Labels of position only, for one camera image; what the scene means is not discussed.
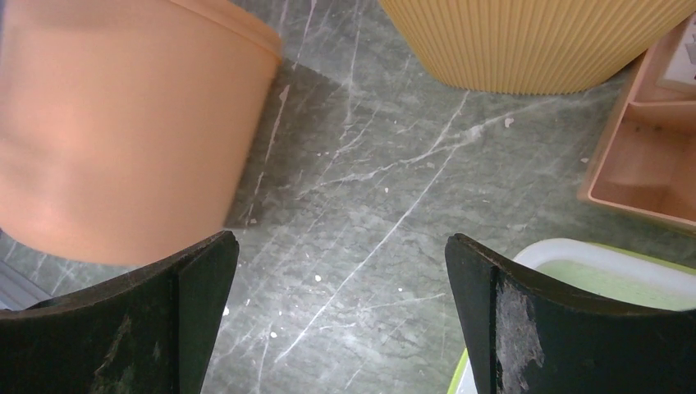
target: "marble countertop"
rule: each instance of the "marble countertop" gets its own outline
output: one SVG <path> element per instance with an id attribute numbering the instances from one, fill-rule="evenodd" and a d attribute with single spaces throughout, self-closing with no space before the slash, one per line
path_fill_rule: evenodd
<path id="1" fill-rule="evenodd" d="M 566 96 L 448 88 L 375 0 L 236 1 L 283 36 L 228 226 L 241 244 L 204 393 L 446 392 L 464 349 L 444 245 L 554 237 L 696 266 L 696 242 L 575 193 L 624 77 Z M 54 295 L 125 272 L 0 238 Z"/>

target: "container rim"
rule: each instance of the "container rim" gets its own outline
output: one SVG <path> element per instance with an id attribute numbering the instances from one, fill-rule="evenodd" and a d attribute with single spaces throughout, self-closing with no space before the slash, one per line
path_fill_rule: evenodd
<path id="1" fill-rule="evenodd" d="M 282 60 L 282 40 L 259 18 L 229 0 L 168 0 L 238 34 Z"/>

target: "white plastic rim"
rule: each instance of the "white plastic rim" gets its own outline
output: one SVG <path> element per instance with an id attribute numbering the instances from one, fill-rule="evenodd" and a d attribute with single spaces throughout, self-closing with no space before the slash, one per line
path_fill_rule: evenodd
<path id="1" fill-rule="evenodd" d="M 585 242 L 564 238 L 539 241 L 524 248 L 513 260 L 533 270 L 538 270 L 541 265 L 552 261 L 569 260 L 669 289 L 671 292 L 696 297 L 696 275 Z"/>

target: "peach plastic container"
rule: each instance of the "peach plastic container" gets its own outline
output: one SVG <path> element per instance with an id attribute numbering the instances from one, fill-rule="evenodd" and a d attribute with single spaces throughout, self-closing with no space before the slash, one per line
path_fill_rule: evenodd
<path id="1" fill-rule="evenodd" d="M 578 197 L 696 235 L 696 95 L 655 85 L 674 29 L 636 66 L 616 102 Z"/>
<path id="2" fill-rule="evenodd" d="M 696 11 L 694 0 L 379 0 L 426 70 L 465 89 L 599 85 Z"/>
<path id="3" fill-rule="evenodd" d="M 144 264 L 219 231 L 281 40 L 227 0 L 6 2 L 0 227 Z"/>

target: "ribbed yellow container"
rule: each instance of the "ribbed yellow container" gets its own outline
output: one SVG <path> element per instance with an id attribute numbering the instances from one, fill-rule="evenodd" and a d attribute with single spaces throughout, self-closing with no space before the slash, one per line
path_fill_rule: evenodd
<path id="1" fill-rule="evenodd" d="M 601 84 L 696 11 L 696 0 L 380 0 L 428 72 L 513 94 Z"/>

